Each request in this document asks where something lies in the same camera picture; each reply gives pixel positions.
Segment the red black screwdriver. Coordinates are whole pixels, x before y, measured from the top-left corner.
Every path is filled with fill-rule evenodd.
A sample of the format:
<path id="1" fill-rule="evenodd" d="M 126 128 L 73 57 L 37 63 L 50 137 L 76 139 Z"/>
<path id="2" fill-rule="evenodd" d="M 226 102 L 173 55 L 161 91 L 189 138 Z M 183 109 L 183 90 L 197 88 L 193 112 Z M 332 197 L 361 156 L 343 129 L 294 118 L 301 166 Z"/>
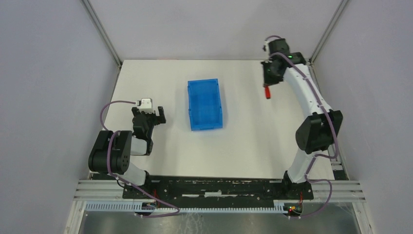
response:
<path id="1" fill-rule="evenodd" d="M 266 99 L 271 99 L 271 92 L 268 86 L 265 86 L 264 92 L 265 92 Z"/>

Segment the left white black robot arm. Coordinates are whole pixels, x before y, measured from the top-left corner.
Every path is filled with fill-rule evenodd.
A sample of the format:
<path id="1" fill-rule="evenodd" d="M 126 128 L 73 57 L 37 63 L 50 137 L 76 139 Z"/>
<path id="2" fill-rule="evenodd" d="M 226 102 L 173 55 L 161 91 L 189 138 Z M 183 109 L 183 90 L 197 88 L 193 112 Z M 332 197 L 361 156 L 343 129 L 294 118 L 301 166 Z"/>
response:
<path id="1" fill-rule="evenodd" d="M 156 125 L 165 124 L 164 108 L 158 113 L 132 108 L 132 130 L 99 132 L 88 158 L 90 171 L 114 175 L 116 179 L 142 186 L 149 173 L 131 163 L 132 156 L 149 156 L 153 149 L 152 133 Z"/>

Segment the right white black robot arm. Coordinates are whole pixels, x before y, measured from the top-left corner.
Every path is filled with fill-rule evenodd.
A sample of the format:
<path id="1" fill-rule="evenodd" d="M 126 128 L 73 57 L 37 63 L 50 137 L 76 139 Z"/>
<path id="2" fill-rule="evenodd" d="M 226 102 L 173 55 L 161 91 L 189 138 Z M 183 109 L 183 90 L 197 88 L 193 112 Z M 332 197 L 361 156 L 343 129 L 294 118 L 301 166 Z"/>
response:
<path id="1" fill-rule="evenodd" d="M 275 52 L 264 61 L 266 73 L 281 78 L 292 88 L 302 109 L 303 123 L 296 130 L 298 151 L 287 175 L 292 183 L 308 181 L 318 158 L 331 157 L 324 152 L 331 146 L 338 146 L 337 135 L 343 115 L 334 111 L 324 100 L 313 82 L 309 67 L 303 63 L 293 63 L 292 55 Z"/>

